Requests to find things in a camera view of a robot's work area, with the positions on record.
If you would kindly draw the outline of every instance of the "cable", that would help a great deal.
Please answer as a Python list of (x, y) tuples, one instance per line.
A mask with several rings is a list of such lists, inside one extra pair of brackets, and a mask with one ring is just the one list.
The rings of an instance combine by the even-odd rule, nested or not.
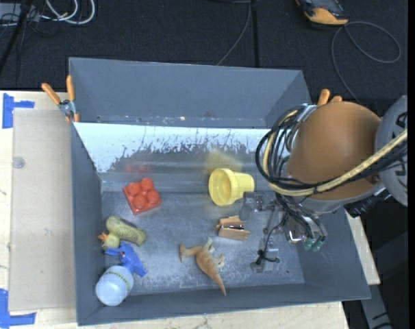
[[(12, 20), (12, 18), (13, 18), (13, 15), (14, 15), (14, 11), (16, 10), (16, 4), (14, 3), (14, 7), (13, 7), (13, 13), (7, 13), (7, 14), (3, 14), (2, 15), (2, 17), (1, 17), (1, 20), (4, 18), (4, 16), (6, 16), (6, 15), (8, 15), (8, 14), (11, 14), (11, 17), (10, 17), (10, 21)], [(1, 38), (2, 38), (2, 35), (4, 35), (4, 33), (6, 32), (6, 30), (7, 30), (7, 28), (5, 28), (3, 31), (2, 31), (2, 33), (1, 33), (1, 35), (0, 35), (0, 40), (1, 40)]]
[(22, 4), (21, 4), (21, 14), (19, 15), (18, 21), (17, 21), (17, 26), (14, 28), (13, 31), (13, 35), (11, 37), (11, 39), (8, 42), (7, 48), (4, 51), (3, 55), (2, 55), (2, 59), (0, 60), (0, 74), (2, 74), (2, 70), (5, 66), (5, 63), (8, 59), (8, 56), (10, 55), (10, 52), (14, 46), (14, 43), (16, 42), (16, 38), (18, 36), (18, 33), (20, 31), (20, 29), (22, 28), (22, 25), (26, 22), (26, 18), (29, 14), (29, 11), (31, 9), (32, 6), (32, 2), (34, 0), (23, 0)]
[(84, 25), (89, 23), (94, 17), (95, 17), (95, 2), (94, 0), (89, 0), (90, 4), (92, 6), (92, 11), (90, 13), (90, 16), (84, 20), (80, 20), (80, 17), (78, 18), (77, 21), (72, 21), (72, 19), (74, 18), (74, 16), (78, 13), (78, 0), (73, 0), (74, 4), (75, 4), (75, 8), (74, 11), (71, 14), (67, 15), (67, 12), (60, 14), (51, 4), (51, 2), (49, 0), (45, 0), (45, 5), (48, 6), (48, 8), (52, 11), (52, 13), (55, 14), (56, 18), (50, 17), (50, 16), (45, 16), (44, 14), (41, 14), (40, 17), (43, 19), (48, 19), (50, 21), (55, 21), (55, 22), (66, 22), (66, 23), (70, 23), (70, 24), (74, 24), (74, 25)]
[(244, 33), (246, 32), (247, 26), (249, 25), (250, 18), (251, 18), (251, 4), (250, 4), (250, 0), (248, 0), (247, 3), (249, 4), (249, 9), (247, 10), (246, 23), (244, 24), (244, 27), (242, 28), (242, 31), (241, 31), (238, 39), (236, 39), (236, 42), (232, 45), (232, 47), (229, 49), (229, 51), (221, 58), (221, 60), (219, 60), (217, 62), (216, 66), (219, 66), (220, 64), (223, 63), (223, 61), (227, 58), (227, 56), (229, 56), (229, 54), (235, 49), (236, 45), (240, 42), (240, 40), (242, 39), (242, 36), (244, 36)]
[[(298, 108), (293, 108), (282, 115), (272, 127), (271, 131), (261, 139), (256, 149), (255, 159), (258, 170), (267, 180), (268, 185), (280, 195), (308, 196), (330, 191), (348, 182), (389, 169), (396, 161), (405, 157), (407, 153), (407, 129), (404, 129), (398, 136), (377, 150), (372, 156), (340, 177), (317, 184), (307, 184), (294, 178), (283, 178), (281, 177), (279, 168), (274, 169), (278, 165), (277, 160), (279, 159), (279, 145), (277, 144), (279, 141), (276, 141), (276, 139), (280, 131), (282, 131), (281, 136), (284, 135), (284, 132), (292, 125), (292, 122), (299, 122), (297, 117), (302, 113), (304, 107), (299, 106)], [(288, 135), (294, 135), (294, 133), (290, 130), (290, 133), (284, 139), (284, 144), (288, 140)], [(260, 152), (262, 151), (264, 143), (266, 145), (261, 162)]]
[[(377, 29), (379, 29), (379, 30), (381, 30), (381, 31), (383, 31), (384, 33), (386, 33), (394, 42), (395, 42), (395, 44), (397, 45), (397, 47), (398, 47), (398, 56), (395, 58), (395, 59), (393, 59), (393, 60), (380, 60), (379, 58), (375, 58), (375, 57), (373, 57), (371, 54), (369, 54), (369, 53), (367, 53), (367, 52), (365, 52), (365, 50), (363, 50), (359, 45), (358, 45), (358, 43), (357, 42), (355, 42), (355, 40), (353, 39), (353, 37), (352, 37), (352, 35), (351, 35), (351, 33), (349, 32), (349, 30), (348, 30), (348, 25), (358, 25), (358, 24), (363, 24), (363, 25), (370, 25), (370, 26), (372, 26), (372, 27), (375, 27), (375, 28), (377, 28)], [(365, 56), (367, 56), (368, 58), (370, 58), (370, 59), (372, 59), (372, 60), (374, 60), (374, 61), (376, 61), (376, 62), (379, 62), (379, 63), (386, 63), (386, 64), (390, 64), (390, 63), (395, 63), (397, 60), (399, 60), (399, 58), (401, 57), (401, 47), (400, 47), (400, 45), (399, 45), (399, 43), (398, 43), (398, 41), (396, 40), (396, 38), (392, 35), (392, 34), (390, 34), (388, 31), (386, 31), (384, 28), (382, 28), (382, 27), (380, 27), (380, 26), (378, 26), (378, 25), (376, 25), (376, 24), (373, 24), (373, 23), (369, 23), (369, 22), (364, 22), (364, 21), (357, 21), (357, 22), (348, 22), (348, 23), (346, 23), (345, 25), (343, 25), (342, 27), (340, 27), (339, 29), (337, 29), (337, 31), (335, 32), (335, 34), (334, 34), (334, 36), (333, 36), (333, 38), (332, 38), (332, 43), (331, 43), (331, 57), (332, 57), (332, 62), (333, 62), (333, 64), (334, 64), (334, 68), (336, 69), (336, 73), (337, 73), (337, 75), (338, 75), (338, 77), (340, 78), (340, 80), (341, 80), (341, 82), (343, 83), (343, 85), (346, 87), (346, 89), (349, 91), (349, 93), (352, 95), (352, 97), (360, 104), (360, 105), (363, 105), (363, 103), (356, 97), (356, 95), (353, 93), (353, 91), (348, 87), (348, 85), (346, 84), (346, 82), (345, 82), (345, 80), (343, 79), (343, 77), (341, 76), (341, 74), (340, 74), (340, 70), (338, 69), (338, 66), (337, 66), (337, 64), (336, 64), (336, 58), (335, 58), (335, 55), (334, 55), (334, 45), (335, 45), (335, 41), (336, 41), (336, 38), (337, 38), (337, 35), (342, 31), (342, 30), (344, 30), (344, 31), (346, 31), (346, 33), (347, 33), (347, 35), (348, 35), (348, 37), (351, 39), (351, 41), (352, 41), (352, 43), (365, 55)]]
[(49, 2), (49, 0), (45, 0), (45, 4), (48, 6), (48, 8), (52, 11), (52, 13), (54, 13), (57, 18), (54, 19), (52, 17), (49, 16), (45, 16), (43, 14), (40, 15), (41, 18), (43, 19), (49, 19), (51, 21), (65, 21), (67, 19), (71, 19), (72, 17), (74, 17), (78, 11), (78, 1), (77, 0), (73, 0), (73, 3), (75, 4), (75, 8), (72, 14), (66, 16), (67, 12), (65, 12), (63, 15), (59, 14), (58, 11), (52, 6), (52, 4)]
[(220, 2), (225, 2), (225, 3), (248, 3), (249, 4), (246, 23), (244, 24), (244, 27), (242, 28), (242, 31), (241, 31), (238, 39), (236, 40), (236, 42), (232, 45), (232, 47), (229, 49), (229, 51), (221, 58), (221, 60), (219, 60), (216, 63), (216, 66), (220, 66), (223, 63), (223, 61), (229, 56), (229, 54), (235, 49), (236, 45), (241, 41), (247, 27), (249, 26), (250, 18), (251, 18), (252, 13), (251, 13), (251, 0), (215, 0), (215, 1), (220, 1)]

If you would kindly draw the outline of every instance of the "red toy block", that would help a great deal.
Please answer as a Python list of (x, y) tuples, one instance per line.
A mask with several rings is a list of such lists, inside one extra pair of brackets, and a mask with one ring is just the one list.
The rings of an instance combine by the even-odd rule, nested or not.
[(161, 204), (160, 195), (154, 189), (151, 178), (143, 178), (140, 182), (130, 183), (123, 188), (123, 192), (134, 215)]

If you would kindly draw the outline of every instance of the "bin floor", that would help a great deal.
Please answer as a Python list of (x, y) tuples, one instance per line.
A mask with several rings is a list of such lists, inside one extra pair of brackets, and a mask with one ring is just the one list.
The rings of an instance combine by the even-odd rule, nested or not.
[[(147, 233), (142, 246), (132, 244), (147, 274), (135, 275), (135, 286), (130, 295), (215, 289), (218, 286), (197, 267), (194, 257), (179, 258), (179, 244), (186, 247), (204, 245), (210, 236), (215, 250), (213, 256), (225, 256), (225, 265), (219, 270), (226, 290), (234, 287), (255, 285), (304, 283), (296, 245), (287, 242), (283, 232), (273, 233), (273, 240), (279, 247), (280, 263), (273, 271), (256, 273), (250, 264), (257, 258), (260, 242), (265, 237), (271, 211), (252, 213), (245, 222), (250, 231), (247, 240), (238, 241), (218, 236), (216, 224), (220, 218), (239, 213), (242, 206), (237, 201), (231, 206), (216, 206), (208, 194), (165, 193), (161, 194), (162, 204), (139, 215), (133, 215), (125, 196), (121, 192), (103, 191), (103, 231), (105, 220), (118, 215)], [(106, 256), (106, 267), (118, 264), (118, 258)]]

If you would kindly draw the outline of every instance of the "white cable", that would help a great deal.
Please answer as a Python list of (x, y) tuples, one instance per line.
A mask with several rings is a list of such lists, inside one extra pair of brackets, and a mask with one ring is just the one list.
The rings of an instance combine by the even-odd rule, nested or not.
[(65, 20), (65, 22), (71, 23), (73, 25), (84, 25), (84, 24), (90, 22), (93, 19), (93, 17), (95, 17), (95, 2), (93, 0), (90, 0), (90, 4), (92, 6), (92, 12), (90, 13), (90, 16), (87, 19), (85, 19), (83, 21), (78, 21), (78, 22)]
[(57, 16), (57, 18), (53, 19), (52, 17), (44, 16), (43, 14), (41, 15), (41, 17), (43, 19), (50, 19), (52, 21), (57, 21), (57, 22), (67, 21), (67, 20), (73, 18), (78, 12), (78, 1), (77, 0), (73, 0), (73, 1), (74, 1), (74, 4), (75, 4), (75, 9), (74, 9), (73, 13), (69, 16), (64, 16), (66, 13), (64, 13), (63, 15), (59, 14), (58, 11), (55, 8), (53, 8), (53, 6), (49, 2), (49, 0), (45, 0), (45, 2), (48, 5), (49, 9), (52, 11), (52, 13), (54, 13)]

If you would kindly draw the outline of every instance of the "black floor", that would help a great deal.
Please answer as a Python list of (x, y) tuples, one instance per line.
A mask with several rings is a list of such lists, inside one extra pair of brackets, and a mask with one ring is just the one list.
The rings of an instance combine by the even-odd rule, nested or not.
[[(71, 0), (50, 1), (72, 11)], [(349, 17), (340, 29), (315, 28), (294, 0), (251, 1), (94, 0), (95, 16), (85, 25), (26, 21), (0, 64), (0, 89), (40, 90), (47, 82), (66, 91), (68, 59), (81, 56), (298, 69), (313, 101), (328, 88), (380, 116), (407, 94), (408, 0), (339, 0)], [(33, 4), (42, 12), (44, 0)], [(79, 5), (84, 19), (91, 4)], [(50, 15), (47, 8), (43, 14)], [(13, 36), (13, 26), (0, 25), (0, 62)], [(394, 200), (378, 204), (362, 221), (374, 254), (392, 258), (382, 247), (407, 232), (407, 208)], [(409, 327), (407, 269), (399, 257), (381, 275), (393, 328)], [(367, 328), (359, 302), (345, 303), (345, 310), (352, 328)]]

